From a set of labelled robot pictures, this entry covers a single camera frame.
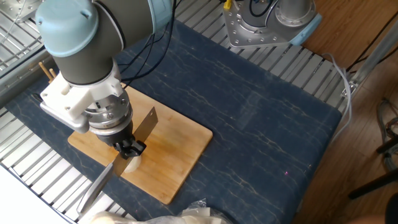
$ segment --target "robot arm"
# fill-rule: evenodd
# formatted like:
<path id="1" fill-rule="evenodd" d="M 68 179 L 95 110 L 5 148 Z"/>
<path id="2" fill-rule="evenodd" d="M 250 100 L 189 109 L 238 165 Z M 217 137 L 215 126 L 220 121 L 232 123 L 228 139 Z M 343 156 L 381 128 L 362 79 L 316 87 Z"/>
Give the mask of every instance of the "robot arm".
<path id="1" fill-rule="evenodd" d="M 40 94 L 41 107 L 75 131 L 95 133 L 124 153 L 139 155 L 132 108 L 115 56 L 165 26 L 169 0 L 46 0 L 37 27 L 60 73 Z"/>

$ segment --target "white cable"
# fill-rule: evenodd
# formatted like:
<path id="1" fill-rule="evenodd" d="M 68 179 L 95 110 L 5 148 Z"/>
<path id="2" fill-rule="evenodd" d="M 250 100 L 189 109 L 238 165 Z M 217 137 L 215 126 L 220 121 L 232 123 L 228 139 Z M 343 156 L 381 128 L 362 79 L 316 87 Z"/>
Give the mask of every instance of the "white cable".
<path id="1" fill-rule="evenodd" d="M 337 66 L 337 63 L 335 61 L 335 58 L 332 56 L 332 54 L 329 53 L 325 53 L 323 55 L 329 55 L 331 58 L 331 61 L 333 62 L 335 68 L 337 69 L 337 72 L 340 74 L 340 76 L 343 79 L 344 82 L 344 87 L 347 93 L 347 106 L 346 109 L 343 113 L 343 117 L 341 118 L 341 120 L 344 119 L 344 117 L 346 116 L 346 114 L 348 113 L 348 121 L 347 123 L 335 134 L 335 137 L 331 140 L 332 142 L 341 134 L 341 132 L 347 128 L 347 126 L 349 125 L 349 123 L 351 122 L 351 117 L 352 117 L 352 107 L 351 107 L 351 88 L 349 87 L 349 83 L 347 80 L 347 76 L 346 76 L 346 69 L 345 68 L 340 68 L 339 66 Z"/>
<path id="2" fill-rule="evenodd" d="M 1 39 L 0 44 L 3 43 L 4 40 L 7 39 L 8 34 L 10 33 L 11 29 L 14 27 L 15 23 L 17 22 L 17 20 L 19 19 L 19 16 L 21 15 L 22 10 L 24 10 L 24 6 L 27 0 L 24 1 L 24 3 L 22 4 L 21 10 L 18 13 L 18 16 L 15 18 L 14 22 L 11 24 L 10 29 L 8 29 L 6 35 L 4 35 L 4 37 Z"/>

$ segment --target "light blue robot joint cap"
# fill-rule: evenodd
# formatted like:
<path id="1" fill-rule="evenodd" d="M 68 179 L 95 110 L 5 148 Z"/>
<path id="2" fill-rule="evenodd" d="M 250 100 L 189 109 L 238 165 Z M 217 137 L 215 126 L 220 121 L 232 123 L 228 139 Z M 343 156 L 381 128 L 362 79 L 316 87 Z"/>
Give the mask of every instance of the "light blue robot joint cap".
<path id="1" fill-rule="evenodd" d="M 164 27 L 172 18 L 172 3 L 170 0 L 148 0 L 150 13 L 152 15 L 152 26 L 155 33 Z"/>
<path id="2" fill-rule="evenodd" d="M 90 43 L 99 18 L 91 1 L 46 0 L 37 9 L 36 23 L 47 51 L 55 57 L 67 57 Z"/>
<path id="3" fill-rule="evenodd" d="M 311 34 L 318 27 L 321 21 L 322 21 L 322 16 L 320 14 L 317 14 L 311 20 L 311 22 L 289 42 L 296 46 L 301 45 L 311 36 Z"/>

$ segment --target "wooden stick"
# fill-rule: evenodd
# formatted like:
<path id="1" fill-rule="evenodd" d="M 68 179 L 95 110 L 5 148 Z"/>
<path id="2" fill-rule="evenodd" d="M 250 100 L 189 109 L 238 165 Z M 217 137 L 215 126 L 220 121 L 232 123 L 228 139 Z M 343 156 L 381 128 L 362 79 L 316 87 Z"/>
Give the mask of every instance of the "wooden stick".
<path id="1" fill-rule="evenodd" d="M 54 80 L 54 78 L 51 76 L 50 72 L 44 67 L 42 62 L 39 62 L 39 66 L 40 66 L 40 68 L 42 68 L 45 75 L 49 78 L 49 80 L 50 80 L 49 83 L 51 83 L 52 80 Z"/>
<path id="2" fill-rule="evenodd" d="M 55 74 L 54 69 L 50 68 L 50 73 L 51 73 L 51 75 L 52 75 L 54 78 L 57 77 L 57 74 Z"/>

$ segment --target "white food item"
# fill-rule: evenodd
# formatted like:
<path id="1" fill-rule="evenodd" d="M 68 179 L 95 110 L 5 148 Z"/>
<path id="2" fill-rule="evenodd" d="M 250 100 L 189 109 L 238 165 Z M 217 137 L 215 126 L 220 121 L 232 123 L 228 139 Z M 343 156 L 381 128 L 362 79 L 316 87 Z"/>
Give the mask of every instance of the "white food item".
<path id="1" fill-rule="evenodd" d="M 132 160 L 130 161 L 129 165 L 127 165 L 124 172 L 130 173 L 130 172 L 135 171 L 139 167 L 139 164 L 141 164 L 141 156 L 136 156 L 136 157 L 132 158 Z"/>
<path id="2" fill-rule="evenodd" d="M 187 224 L 221 224 L 222 219 L 215 217 L 198 217 L 187 215 L 182 217 Z"/>
<path id="3" fill-rule="evenodd" d="M 116 224 L 129 223 L 128 219 L 122 218 L 117 214 L 109 212 L 99 212 L 92 219 L 90 224 Z"/>
<path id="4" fill-rule="evenodd" d="M 210 216 L 210 208 L 195 208 L 195 209 L 185 209 L 182 211 L 181 216 L 185 215 L 196 215 L 209 217 Z"/>

